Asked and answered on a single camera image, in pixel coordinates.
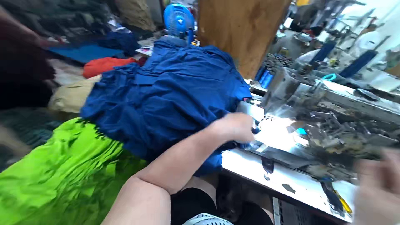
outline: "white table surface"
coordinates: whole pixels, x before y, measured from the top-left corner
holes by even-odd
[[[342,217],[331,209],[321,184],[309,175],[275,163],[274,172],[268,174],[270,178],[268,181],[264,178],[266,172],[262,167],[261,156],[240,149],[224,151],[222,153],[222,167],[229,172],[294,198],[329,215],[349,223],[352,222],[352,217],[347,213]],[[286,190],[282,184],[290,185],[295,193]],[[353,195],[356,186],[345,181],[333,182],[333,186],[354,211]]]

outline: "black shorts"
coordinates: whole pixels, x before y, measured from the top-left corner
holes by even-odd
[[[200,213],[219,216],[214,201],[204,191],[191,187],[171,195],[171,225],[182,225]],[[235,225],[273,225],[273,222],[260,206],[244,202]]]

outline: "blue garment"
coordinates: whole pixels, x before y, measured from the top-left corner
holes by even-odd
[[[214,46],[154,44],[143,67],[136,63],[103,73],[81,116],[134,155],[154,160],[182,139],[234,112],[249,86],[229,54]],[[214,153],[201,173],[221,166]]]
[[[105,39],[97,43],[101,47],[121,49],[130,56],[136,55],[136,49],[140,48],[134,33],[109,32]]]

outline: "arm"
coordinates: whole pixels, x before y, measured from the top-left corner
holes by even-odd
[[[169,148],[124,184],[108,224],[170,224],[170,194],[178,192],[214,150],[227,141],[251,141],[252,117],[232,113]]]
[[[31,29],[21,24],[18,20],[14,19],[2,6],[0,6],[0,22],[10,24],[11,26],[17,27],[23,33],[31,38],[38,39],[39,36]]]

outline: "leg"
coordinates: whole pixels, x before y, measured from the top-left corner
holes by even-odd
[[[218,215],[216,189],[211,185],[214,177],[215,175],[204,179],[192,177],[182,191],[171,195],[171,225],[182,225],[200,213]]]
[[[269,195],[254,190],[250,187],[243,188],[246,196],[243,203],[242,214],[236,225],[273,225],[272,199]]]

